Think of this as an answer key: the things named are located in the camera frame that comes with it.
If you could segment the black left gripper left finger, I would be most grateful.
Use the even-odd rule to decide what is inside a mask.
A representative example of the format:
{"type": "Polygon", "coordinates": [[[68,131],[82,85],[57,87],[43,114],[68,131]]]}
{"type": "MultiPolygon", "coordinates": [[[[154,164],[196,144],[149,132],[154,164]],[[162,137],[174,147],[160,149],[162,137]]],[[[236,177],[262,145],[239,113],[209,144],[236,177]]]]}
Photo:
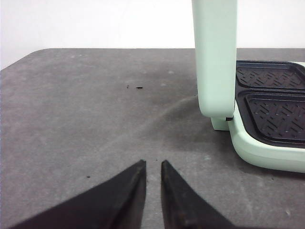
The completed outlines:
{"type": "Polygon", "coordinates": [[[146,197],[146,162],[14,226],[15,229],[139,229],[146,197]]]}

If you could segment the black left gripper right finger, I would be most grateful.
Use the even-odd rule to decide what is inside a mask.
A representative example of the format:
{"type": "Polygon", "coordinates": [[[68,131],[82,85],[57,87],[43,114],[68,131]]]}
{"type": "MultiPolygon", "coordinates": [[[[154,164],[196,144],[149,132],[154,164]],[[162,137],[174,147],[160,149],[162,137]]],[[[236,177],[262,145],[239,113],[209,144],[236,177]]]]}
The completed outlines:
{"type": "Polygon", "coordinates": [[[166,229],[234,229],[167,161],[161,164],[161,201],[166,229]]]}

